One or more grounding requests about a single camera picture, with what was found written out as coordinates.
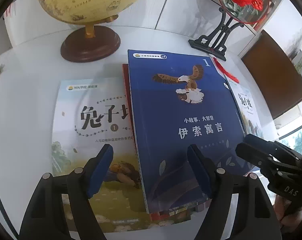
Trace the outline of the brown wooden cabinet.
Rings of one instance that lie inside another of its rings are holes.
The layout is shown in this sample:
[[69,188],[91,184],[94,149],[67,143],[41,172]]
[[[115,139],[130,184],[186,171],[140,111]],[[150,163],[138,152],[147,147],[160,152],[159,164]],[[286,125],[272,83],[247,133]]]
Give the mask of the brown wooden cabinet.
[[302,101],[302,77],[282,48],[262,31],[241,58],[276,119]]

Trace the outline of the rabbit book on right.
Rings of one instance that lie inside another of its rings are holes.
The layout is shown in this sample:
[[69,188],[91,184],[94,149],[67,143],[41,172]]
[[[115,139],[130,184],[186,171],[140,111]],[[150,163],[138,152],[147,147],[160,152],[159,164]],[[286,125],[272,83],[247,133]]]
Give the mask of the rabbit book on right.
[[226,76],[225,78],[238,106],[245,134],[253,134],[263,139],[263,131],[251,92],[229,77]]

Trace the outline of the antique yellow globe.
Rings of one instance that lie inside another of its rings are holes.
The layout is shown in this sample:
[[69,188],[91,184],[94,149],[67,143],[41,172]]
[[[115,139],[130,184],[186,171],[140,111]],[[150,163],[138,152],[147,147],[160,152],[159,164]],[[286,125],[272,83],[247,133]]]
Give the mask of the antique yellow globe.
[[104,26],[138,0],[39,0],[41,7],[60,22],[78,25],[62,43],[61,56],[70,62],[92,62],[113,54],[121,38]]

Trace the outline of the black fan stand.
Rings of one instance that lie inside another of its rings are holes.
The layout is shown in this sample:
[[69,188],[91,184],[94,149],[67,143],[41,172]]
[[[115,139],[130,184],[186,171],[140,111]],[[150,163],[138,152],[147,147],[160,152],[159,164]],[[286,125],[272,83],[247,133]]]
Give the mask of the black fan stand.
[[234,29],[237,27],[243,28],[245,25],[241,22],[237,22],[230,26],[234,18],[230,16],[226,22],[225,9],[219,7],[219,12],[221,12],[221,20],[218,26],[209,35],[201,35],[196,40],[188,40],[188,43],[191,48],[213,55],[222,61],[226,61],[225,53],[227,47],[225,43],[227,38]]

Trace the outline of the rabbit book with figures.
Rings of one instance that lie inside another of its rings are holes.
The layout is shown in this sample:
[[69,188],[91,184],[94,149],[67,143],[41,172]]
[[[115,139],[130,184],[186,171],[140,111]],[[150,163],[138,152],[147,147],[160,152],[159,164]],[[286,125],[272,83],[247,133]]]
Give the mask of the rabbit book with figures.
[[151,221],[165,220],[171,217],[181,219],[184,218],[185,216],[189,216],[193,212],[203,211],[206,207],[205,202],[209,200],[210,199],[208,197],[204,197],[204,200],[200,200],[197,202],[190,202],[185,205],[165,211],[150,213],[149,217]]

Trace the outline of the red tassel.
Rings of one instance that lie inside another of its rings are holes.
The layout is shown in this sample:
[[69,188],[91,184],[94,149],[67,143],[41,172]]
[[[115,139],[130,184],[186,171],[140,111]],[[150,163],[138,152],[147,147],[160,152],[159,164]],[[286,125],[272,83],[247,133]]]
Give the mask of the red tassel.
[[233,76],[231,73],[229,73],[227,70],[225,70],[225,68],[221,65],[221,63],[217,60],[216,57],[213,57],[213,62],[215,64],[215,66],[218,68],[218,70],[220,72],[222,72],[223,75],[226,75],[228,78],[230,78],[234,82],[239,83],[239,80],[235,76]]

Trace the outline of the red cover book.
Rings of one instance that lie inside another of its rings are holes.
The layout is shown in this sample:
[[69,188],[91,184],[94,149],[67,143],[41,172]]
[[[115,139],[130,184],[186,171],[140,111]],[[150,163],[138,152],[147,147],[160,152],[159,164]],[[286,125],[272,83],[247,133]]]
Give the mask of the red cover book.
[[124,88],[125,88],[125,91],[126,91],[126,98],[127,98],[128,111],[129,111],[129,119],[130,119],[132,134],[133,134],[133,141],[134,141],[135,151],[136,151],[136,155],[139,155],[138,154],[138,149],[137,149],[136,138],[135,138],[133,111],[132,111],[132,104],[131,104],[130,80],[129,80],[129,65],[128,64],[122,64],[122,73],[123,73]]

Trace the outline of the blue eagle fables book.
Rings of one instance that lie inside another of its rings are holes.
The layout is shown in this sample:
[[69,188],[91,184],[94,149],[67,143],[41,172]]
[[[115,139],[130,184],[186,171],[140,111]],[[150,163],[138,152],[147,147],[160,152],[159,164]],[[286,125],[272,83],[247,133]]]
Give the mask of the blue eagle fables book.
[[148,213],[204,202],[187,159],[195,144],[217,167],[243,176],[245,133],[227,81],[208,56],[128,50],[135,142]]

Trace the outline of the rabbit book on left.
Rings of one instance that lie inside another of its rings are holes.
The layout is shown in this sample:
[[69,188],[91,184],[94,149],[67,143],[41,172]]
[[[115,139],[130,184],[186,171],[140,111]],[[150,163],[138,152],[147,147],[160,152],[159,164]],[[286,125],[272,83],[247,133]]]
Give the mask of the rabbit book on left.
[[164,227],[190,213],[152,218],[146,213],[123,79],[64,80],[53,118],[52,166],[56,176],[84,166],[109,144],[114,158],[101,188],[90,199],[105,233]]

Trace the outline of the white bookshelf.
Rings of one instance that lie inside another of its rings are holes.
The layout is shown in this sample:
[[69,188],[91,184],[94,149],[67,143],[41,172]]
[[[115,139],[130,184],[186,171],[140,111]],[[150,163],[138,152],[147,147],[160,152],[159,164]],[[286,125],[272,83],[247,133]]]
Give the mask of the white bookshelf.
[[[138,0],[109,27],[156,29],[186,37],[209,34],[220,22],[219,0]],[[12,46],[78,26],[48,15],[38,0],[14,0],[3,14]]]

